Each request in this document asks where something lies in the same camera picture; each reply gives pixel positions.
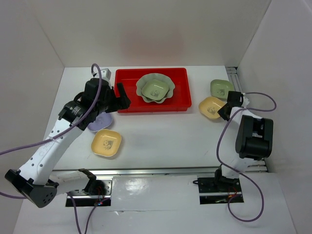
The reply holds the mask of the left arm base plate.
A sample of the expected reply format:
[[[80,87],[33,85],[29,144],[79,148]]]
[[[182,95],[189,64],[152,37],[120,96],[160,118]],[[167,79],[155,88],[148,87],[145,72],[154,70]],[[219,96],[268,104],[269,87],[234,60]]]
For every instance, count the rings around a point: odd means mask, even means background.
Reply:
[[[111,206],[112,177],[100,177],[91,192],[74,190],[70,192],[77,207]]]

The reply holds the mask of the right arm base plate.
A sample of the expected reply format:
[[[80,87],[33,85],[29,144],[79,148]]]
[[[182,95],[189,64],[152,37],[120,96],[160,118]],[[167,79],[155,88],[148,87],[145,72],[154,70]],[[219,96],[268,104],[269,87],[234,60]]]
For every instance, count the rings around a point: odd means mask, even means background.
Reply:
[[[198,187],[200,205],[225,204],[230,199],[231,203],[244,202],[238,179],[216,182],[213,177],[198,177],[193,184]]]

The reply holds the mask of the green scalloped bowl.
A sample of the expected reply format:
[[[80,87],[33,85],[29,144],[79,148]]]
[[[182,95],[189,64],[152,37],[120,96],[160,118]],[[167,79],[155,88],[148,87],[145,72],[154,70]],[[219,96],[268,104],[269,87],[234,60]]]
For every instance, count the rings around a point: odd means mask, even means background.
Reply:
[[[162,104],[174,95],[175,84],[170,77],[160,73],[143,75],[136,82],[136,95],[144,102]]]

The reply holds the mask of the purple square plate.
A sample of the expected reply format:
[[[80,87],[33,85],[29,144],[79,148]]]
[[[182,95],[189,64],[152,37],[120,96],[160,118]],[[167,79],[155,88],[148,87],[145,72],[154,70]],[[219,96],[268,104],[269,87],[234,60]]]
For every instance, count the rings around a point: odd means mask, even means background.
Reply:
[[[103,112],[96,117],[94,122],[91,122],[87,128],[91,132],[98,132],[109,127],[113,122],[112,114]]]

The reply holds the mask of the green square panda plate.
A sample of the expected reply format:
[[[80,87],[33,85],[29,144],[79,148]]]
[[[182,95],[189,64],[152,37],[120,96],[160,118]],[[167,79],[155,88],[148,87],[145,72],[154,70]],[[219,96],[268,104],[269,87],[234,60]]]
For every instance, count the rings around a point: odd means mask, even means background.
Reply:
[[[153,79],[148,81],[142,88],[142,94],[151,100],[162,100],[169,91],[169,85],[163,81]]]

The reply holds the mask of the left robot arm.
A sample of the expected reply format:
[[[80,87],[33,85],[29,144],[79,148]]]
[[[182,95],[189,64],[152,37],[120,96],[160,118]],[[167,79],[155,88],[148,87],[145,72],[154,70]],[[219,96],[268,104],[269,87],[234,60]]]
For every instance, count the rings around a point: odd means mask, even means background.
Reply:
[[[69,146],[99,114],[130,107],[131,101],[122,83],[117,84],[117,90],[118,96],[103,79],[87,81],[84,91],[64,105],[44,144],[19,169],[10,169],[5,179],[39,208],[47,206],[56,196],[74,190],[92,194],[98,180],[90,171],[78,169],[62,175],[51,173]]]

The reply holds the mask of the yellow square plate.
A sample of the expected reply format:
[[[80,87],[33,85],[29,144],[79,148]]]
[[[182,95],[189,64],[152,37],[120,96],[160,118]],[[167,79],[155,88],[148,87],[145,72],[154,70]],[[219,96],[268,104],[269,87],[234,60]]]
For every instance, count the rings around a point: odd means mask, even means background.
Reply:
[[[205,98],[200,102],[198,108],[201,114],[203,114],[206,118],[210,120],[216,120],[220,118],[218,111],[225,105],[226,103],[222,100],[210,96]]]
[[[91,150],[98,156],[112,157],[118,152],[121,140],[120,133],[109,129],[102,129],[95,134],[91,143]]]

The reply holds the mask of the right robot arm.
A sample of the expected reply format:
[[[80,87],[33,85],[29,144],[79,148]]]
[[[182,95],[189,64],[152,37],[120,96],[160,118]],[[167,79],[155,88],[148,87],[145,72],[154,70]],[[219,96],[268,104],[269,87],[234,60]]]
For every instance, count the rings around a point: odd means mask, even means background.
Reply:
[[[229,91],[227,103],[218,114],[227,122],[238,125],[234,144],[236,156],[230,162],[221,163],[214,173],[213,188],[228,192],[236,188],[239,174],[253,163],[268,158],[273,148],[273,120],[259,117],[249,109],[245,93]]]

